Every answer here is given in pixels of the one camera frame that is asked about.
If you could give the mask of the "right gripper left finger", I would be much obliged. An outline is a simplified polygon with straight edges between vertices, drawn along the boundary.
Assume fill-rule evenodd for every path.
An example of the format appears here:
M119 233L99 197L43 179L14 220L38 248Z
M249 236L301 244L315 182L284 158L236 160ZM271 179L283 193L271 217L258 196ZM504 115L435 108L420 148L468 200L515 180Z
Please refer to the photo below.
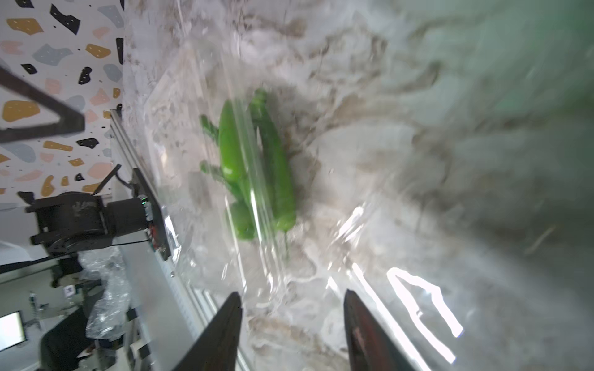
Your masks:
M174 370L235 370L242 317L241 296L233 292Z

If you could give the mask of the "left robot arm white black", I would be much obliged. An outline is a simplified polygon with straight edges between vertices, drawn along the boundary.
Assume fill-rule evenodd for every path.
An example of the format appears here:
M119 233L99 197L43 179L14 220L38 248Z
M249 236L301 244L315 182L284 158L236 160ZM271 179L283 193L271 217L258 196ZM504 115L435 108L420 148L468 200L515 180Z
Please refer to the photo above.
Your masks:
M24 128L3 128L1 143L12 144L85 130L85 117L67 104L49 96L25 80L1 68L1 87L29 98L52 111L57 122ZM123 237L150 227L145 207L139 197L104 203L99 192L113 177L120 165L100 182L93 193L66 192L59 196L37 199L26 207L37 218L39 233L30 241L41 245L51 258L61 258L87 250L111 247L116 237Z

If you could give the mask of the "green peppers from container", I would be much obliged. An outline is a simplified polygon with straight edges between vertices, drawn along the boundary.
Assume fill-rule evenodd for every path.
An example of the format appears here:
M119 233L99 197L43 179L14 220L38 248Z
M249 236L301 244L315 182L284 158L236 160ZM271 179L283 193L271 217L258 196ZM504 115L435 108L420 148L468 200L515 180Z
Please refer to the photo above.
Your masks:
M219 155L218 165L202 161L200 170L233 196L226 219L239 240L288 233L296 225L291 168L267 103L267 92L257 89L248 106L226 100L217 125L200 116Z

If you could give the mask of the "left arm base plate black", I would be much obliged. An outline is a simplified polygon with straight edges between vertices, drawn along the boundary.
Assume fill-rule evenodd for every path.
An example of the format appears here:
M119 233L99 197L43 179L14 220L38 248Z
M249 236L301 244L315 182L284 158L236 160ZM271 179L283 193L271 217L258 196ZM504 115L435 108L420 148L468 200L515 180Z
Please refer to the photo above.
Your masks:
M133 195L141 200L145 209L148 241L154 252L167 261L171 257L171 250L162 207L140 168L132 169L131 185Z

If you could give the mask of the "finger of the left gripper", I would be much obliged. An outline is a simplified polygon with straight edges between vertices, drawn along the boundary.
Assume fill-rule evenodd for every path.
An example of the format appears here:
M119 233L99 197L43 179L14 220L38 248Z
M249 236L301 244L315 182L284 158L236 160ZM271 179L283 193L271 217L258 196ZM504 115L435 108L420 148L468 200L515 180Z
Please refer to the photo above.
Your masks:
M1 86L23 95L40 104L59 117L54 123L30 126L25 128L6 128L1 130L1 143L20 142L31 139L42 139L63 134L75 134L85 131L85 116L74 110L45 92L34 87L32 84L15 76L8 69L1 67Z

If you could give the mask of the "clear container peppers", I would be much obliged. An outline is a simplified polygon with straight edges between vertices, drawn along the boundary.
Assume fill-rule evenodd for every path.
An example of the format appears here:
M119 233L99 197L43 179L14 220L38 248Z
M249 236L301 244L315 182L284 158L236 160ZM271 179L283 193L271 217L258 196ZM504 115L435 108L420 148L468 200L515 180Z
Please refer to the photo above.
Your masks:
M251 370L345 370L353 290L414 370L469 370L451 243L428 220L450 150L412 122L316 106L208 39L187 40L145 105L173 264L238 292Z

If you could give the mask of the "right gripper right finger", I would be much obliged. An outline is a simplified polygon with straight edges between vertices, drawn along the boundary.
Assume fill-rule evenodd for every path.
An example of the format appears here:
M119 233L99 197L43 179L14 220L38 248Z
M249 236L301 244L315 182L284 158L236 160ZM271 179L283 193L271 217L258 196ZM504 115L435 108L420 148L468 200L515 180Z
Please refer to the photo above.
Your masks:
M343 300L344 328L352 371L413 371L415 368L397 348L359 295L346 290Z

